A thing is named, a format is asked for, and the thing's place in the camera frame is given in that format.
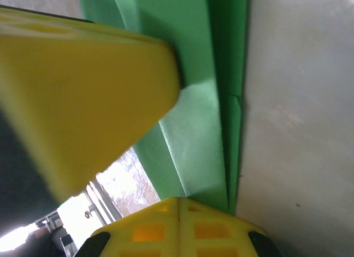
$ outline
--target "black rubber edge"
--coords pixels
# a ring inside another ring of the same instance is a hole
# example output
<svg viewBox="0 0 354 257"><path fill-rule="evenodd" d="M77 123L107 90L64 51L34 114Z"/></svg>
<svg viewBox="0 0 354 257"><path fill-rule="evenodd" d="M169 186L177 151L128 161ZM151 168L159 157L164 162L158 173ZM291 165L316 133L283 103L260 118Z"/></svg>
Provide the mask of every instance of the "black rubber edge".
<svg viewBox="0 0 354 257"><path fill-rule="evenodd" d="M75 257L100 257L110 237L109 232L100 232L86 239Z"/></svg>
<svg viewBox="0 0 354 257"><path fill-rule="evenodd" d="M74 241L72 240L72 237L70 234L65 235L64 237L61 238L62 244L65 246L69 245L70 243L73 243Z"/></svg>
<svg viewBox="0 0 354 257"><path fill-rule="evenodd" d="M0 8L15 9L17 11L22 11L22 12L30 12L30 13L36 13L36 14L41 14L41 15L46 15L46 16L51 16L51 17L62 18L62 19L78 20L79 22L93 23L90 20L79 19L79 18L68 17L68 16L62 16L62 15L57 15L57 14L51 14L51 13L47 13L47 12L37 12L37 11L33 11L31 9L21 9L21 8L16 8L16 7L11 7L11 6L5 6L5 5L1 5L1 4L0 4Z"/></svg>
<svg viewBox="0 0 354 257"><path fill-rule="evenodd" d="M277 246L269 237L257 231L249 232L248 236L259 257L282 257Z"/></svg>

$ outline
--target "yellow plastic block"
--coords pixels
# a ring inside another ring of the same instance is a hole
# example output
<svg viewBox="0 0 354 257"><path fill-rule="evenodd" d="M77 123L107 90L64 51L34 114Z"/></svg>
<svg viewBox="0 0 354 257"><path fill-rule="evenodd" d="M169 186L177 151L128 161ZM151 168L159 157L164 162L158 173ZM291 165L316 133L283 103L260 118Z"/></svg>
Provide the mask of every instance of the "yellow plastic block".
<svg viewBox="0 0 354 257"><path fill-rule="evenodd" d="M59 202L77 194L176 103L164 41L0 9L0 106Z"/></svg>
<svg viewBox="0 0 354 257"><path fill-rule="evenodd" d="M248 233L263 229L188 198L168 198L97 230L100 257L258 257Z"/></svg>

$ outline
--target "square hole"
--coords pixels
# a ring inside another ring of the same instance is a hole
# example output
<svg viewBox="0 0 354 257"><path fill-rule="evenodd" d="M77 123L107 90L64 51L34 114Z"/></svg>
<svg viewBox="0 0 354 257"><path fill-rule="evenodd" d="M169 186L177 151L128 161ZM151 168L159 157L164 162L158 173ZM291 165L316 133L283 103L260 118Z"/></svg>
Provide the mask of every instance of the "square hole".
<svg viewBox="0 0 354 257"><path fill-rule="evenodd" d="M168 210L169 210L168 204L162 204L161 206L156 208L156 211L159 211L159 212L168 212Z"/></svg>
<svg viewBox="0 0 354 257"><path fill-rule="evenodd" d="M142 223L137 225L131 241L160 241L165 237L165 225L159 223Z"/></svg>
<svg viewBox="0 0 354 257"><path fill-rule="evenodd" d="M119 257L161 257L159 250L126 250L120 253Z"/></svg>
<svg viewBox="0 0 354 257"><path fill-rule="evenodd" d="M238 257L236 248L198 249L197 257Z"/></svg>
<svg viewBox="0 0 354 257"><path fill-rule="evenodd" d="M190 212L202 212L201 209L199 209L198 207L196 207L196 206L194 206L194 205L190 205L190 206L188 207L188 211L190 211Z"/></svg>
<svg viewBox="0 0 354 257"><path fill-rule="evenodd" d="M196 239L219 239L230 238L230 230L223 222L198 221L194 224Z"/></svg>

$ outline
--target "green panel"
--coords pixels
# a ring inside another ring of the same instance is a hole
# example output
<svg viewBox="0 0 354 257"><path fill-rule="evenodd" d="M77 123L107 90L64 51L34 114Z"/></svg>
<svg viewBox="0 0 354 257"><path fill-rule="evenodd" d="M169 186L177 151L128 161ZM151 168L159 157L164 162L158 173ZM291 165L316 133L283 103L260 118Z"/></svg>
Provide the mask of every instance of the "green panel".
<svg viewBox="0 0 354 257"><path fill-rule="evenodd" d="M89 1L96 4L97 11L106 10L105 0L80 1L83 8L88 7ZM185 193L226 211L220 112L207 0L116 2L126 29L167 40L175 47L184 81L175 108L134 147L147 175L162 198ZM118 18L105 14L91 16L94 17L91 20L101 23L113 23L111 19Z"/></svg>
<svg viewBox="0 0 354 257"><path fill-rule="evenodd" d="M235 213L247 0L208 0L220 97L228 211Z"/></svg>
<svg viewBox="0 0 354 257"><path fill-rule="evenodd" d="M140 163L144 168L148 168L148 176L160 199L186 196L159 124L156 124L133 148Z"/></svg>
<svg viewBox="0 0 354 257"><path fill-rule="evenodd" d="M114 0L80 0L80 6L86 19L124 28L123 19Z"/></svg>

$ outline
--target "white wall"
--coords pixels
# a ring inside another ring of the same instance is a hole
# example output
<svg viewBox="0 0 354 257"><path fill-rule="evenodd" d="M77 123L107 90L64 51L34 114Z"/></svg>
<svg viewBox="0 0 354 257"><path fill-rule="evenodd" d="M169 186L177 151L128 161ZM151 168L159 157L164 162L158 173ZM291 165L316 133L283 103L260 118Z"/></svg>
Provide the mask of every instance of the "white wall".
<svg viewBox="0 0 354 257"><path fill-rule="evenodd" d="M33 11L82 18L79 0L0 0L0 4L31 9Z"/></svg>
<svg viewBox="0 0 354 257"><path fill-rule="evenodd" d="M237 214L354 256L354 0L251 0Z"/></svg>

